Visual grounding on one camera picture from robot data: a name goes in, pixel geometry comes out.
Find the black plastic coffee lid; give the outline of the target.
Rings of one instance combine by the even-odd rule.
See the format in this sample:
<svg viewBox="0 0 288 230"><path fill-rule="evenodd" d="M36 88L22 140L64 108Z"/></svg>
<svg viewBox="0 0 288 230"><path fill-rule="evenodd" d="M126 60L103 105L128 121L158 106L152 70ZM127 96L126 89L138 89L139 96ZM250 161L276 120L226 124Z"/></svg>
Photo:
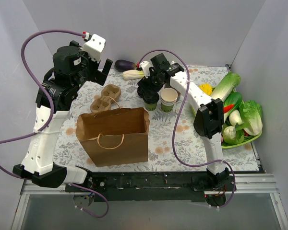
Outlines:
<svg viewBox="0 0 288 230"><path fill-rule="evenodd" d="M146 104L156 104L159 101L159 94L158 93L145 94L143 96L143 101Z"/></svg>

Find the green white paper cup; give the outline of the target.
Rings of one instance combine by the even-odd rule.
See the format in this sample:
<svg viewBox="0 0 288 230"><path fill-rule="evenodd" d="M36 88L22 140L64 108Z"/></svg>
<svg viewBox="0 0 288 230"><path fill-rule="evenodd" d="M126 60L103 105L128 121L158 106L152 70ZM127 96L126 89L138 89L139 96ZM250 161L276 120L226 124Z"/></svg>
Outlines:
<svg viewBox="0 0 288 230"><path fill-rule="evenodd" d="M144 106L147 111L153 111L156 109L157 103L144 103Z"/></svg>

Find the brown cardboard cup carrier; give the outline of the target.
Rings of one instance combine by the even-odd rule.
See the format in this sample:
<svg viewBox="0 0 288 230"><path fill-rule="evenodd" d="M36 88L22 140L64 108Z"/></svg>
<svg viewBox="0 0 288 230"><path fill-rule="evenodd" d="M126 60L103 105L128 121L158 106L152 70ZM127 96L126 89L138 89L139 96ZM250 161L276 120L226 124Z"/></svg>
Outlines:
<svg viewBox="0 0 288 230"><path fill-rule="evenodd" d="M110 110L112 104L115 104L121 96L121 89L114 84L106 85L98 98L96 98L91 106L91 113L96 114L102 111Z"/></svg>

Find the brown paper bag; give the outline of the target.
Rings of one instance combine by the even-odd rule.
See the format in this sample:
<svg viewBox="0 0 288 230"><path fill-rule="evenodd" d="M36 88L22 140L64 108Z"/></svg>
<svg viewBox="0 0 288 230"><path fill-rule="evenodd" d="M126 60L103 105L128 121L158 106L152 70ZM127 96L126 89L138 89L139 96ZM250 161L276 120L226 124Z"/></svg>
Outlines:
<svg viewBox="0 0 288 230"><path fill-rule="evenodd" d="M96 165L148 161L149 113L142 107L79 115L76 137Z"/></svg>

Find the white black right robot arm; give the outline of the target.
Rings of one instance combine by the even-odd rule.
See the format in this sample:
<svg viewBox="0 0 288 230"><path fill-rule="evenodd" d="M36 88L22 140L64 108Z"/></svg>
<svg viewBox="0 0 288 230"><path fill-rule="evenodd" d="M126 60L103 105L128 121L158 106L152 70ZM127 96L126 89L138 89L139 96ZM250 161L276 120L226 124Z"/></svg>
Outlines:
<svg viewBox="0 0 288 230"><path fill-rule="evenodd" d="M229 177L229 170L223 161L221 132L224 124L224 109L221 99L213 99L205 94L190 80L186 64L169 63L163 53L151 58L150 61L140 59L138 68L144 71L144 77L138 83L138 94L142 98L151 98L164 84L169 84L183 96L196 116L193 123L196 133L204 142L207 162L208 186L212 190L221 189Z"/></svg>

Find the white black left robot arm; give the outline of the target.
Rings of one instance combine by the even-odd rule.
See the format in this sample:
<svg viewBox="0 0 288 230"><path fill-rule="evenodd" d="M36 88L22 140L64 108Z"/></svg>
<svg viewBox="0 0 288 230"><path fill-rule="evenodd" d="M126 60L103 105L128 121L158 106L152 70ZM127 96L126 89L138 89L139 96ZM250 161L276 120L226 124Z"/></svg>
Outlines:
<svg viewBox="0 0 288 230"><path fill-rule="evenodd" d="M103 70L98 69L105 45L105 39L93 38L83 46L71 41L57 49L53 55L54 67L45 74L36 97L34 136L21 164L13 167L14 174L40 187L57 188L74 183L83 192L92 188L86 169L57 165L53 154L60 128L79 89L87 81L105 84L112 65L112 60L107 59Z"/></svg>

